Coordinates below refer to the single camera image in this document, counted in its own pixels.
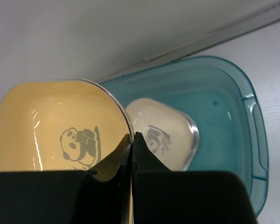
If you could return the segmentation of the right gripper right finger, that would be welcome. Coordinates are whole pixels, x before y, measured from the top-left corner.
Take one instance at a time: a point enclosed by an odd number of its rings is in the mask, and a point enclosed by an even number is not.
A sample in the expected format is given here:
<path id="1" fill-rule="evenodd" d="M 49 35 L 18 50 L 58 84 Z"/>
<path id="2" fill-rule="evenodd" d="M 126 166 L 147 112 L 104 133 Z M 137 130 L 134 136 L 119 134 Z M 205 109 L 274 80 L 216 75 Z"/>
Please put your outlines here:
<path id="1" fill-rule="evenodd" d="M 144 136 L 140 132 L 136 132 L 134 136 L 132 149 L 132 171 L 131 171 L 131 194 L 133 196 L 133 224 L 136 224 L 136 174 L 138 172 L 171 172 L 155 155 L 152 153 Z"/>

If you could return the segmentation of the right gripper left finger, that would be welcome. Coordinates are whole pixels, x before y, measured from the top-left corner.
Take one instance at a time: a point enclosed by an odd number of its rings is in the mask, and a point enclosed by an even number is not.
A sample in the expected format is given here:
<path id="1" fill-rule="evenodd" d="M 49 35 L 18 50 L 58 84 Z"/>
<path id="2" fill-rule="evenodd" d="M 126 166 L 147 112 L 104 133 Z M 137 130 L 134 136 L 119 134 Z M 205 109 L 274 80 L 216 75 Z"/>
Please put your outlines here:
<path id="1" fill-rule="evenodd" d="M 84 182 L 85 224 L 128 224 L 130 148 L 126 134 L 108 156 L 87 172 Z"/>

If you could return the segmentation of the beige plate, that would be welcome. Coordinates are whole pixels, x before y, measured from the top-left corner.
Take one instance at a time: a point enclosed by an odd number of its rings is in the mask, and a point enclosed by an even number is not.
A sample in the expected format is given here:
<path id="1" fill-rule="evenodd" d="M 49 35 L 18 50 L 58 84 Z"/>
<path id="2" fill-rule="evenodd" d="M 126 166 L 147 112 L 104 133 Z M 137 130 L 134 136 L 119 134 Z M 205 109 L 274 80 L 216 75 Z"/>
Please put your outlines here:
<path id="1" fill-rule="evenodd" d="M 134 131 L 169 169 L 188 170 L 199 146 L 196 123 L 187 114 L 150 98 L 132 101 L 126 111 Z"/>

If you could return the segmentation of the yellow plate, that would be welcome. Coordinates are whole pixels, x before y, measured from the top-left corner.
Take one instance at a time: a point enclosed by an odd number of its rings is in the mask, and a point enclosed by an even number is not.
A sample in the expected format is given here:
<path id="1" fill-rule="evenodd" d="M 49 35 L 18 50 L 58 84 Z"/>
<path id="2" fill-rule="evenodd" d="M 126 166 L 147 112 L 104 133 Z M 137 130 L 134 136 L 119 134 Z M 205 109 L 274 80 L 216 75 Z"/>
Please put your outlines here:
<path id="1" fill-rule="evenodd" d="M 0 104 L 0 224 L 84 224 L 87 172 L 133 129 L 105 88 L 26 82 Z"/>

